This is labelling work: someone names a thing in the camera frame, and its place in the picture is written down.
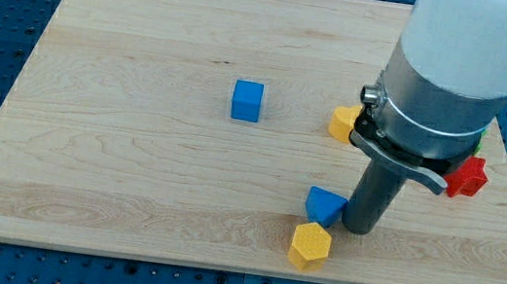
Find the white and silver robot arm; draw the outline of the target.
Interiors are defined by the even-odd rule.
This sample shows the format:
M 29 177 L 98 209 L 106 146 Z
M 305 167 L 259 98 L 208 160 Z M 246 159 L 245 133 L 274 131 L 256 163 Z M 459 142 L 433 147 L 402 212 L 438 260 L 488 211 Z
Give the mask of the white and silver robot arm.
M 507 103 L 507 0 L 416 0 L 385 68 L 360 92 L 361 181 L 441 194 Z

